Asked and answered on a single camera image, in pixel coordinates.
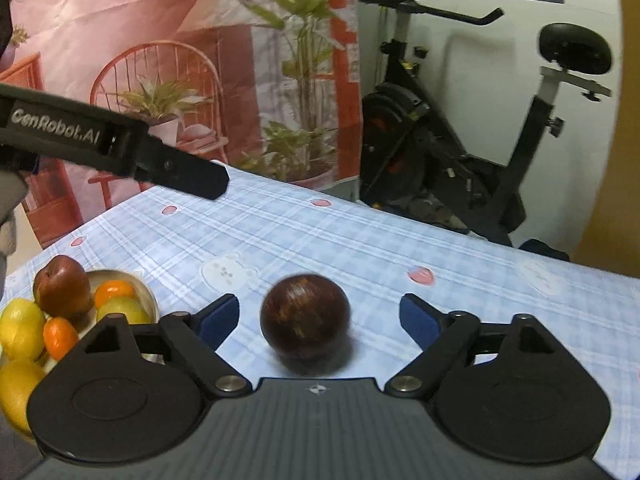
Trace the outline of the grey gloved left hand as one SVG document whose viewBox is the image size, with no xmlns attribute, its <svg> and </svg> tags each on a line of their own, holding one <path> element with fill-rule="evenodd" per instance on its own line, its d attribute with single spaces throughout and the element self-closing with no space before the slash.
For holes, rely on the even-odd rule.
<svg viewBox="0 0 640 480">
<path fill-rule="evenodd" d="M 28 185 L 24 178 L 15 171 L 2 169 L 0 178 L 0 254 L 1 254 L 1 291 L 4 292 L 6 269 L 9 256 L 16 248 L 15 209 L 21 205 L 28 193 Z"/>
</svg>

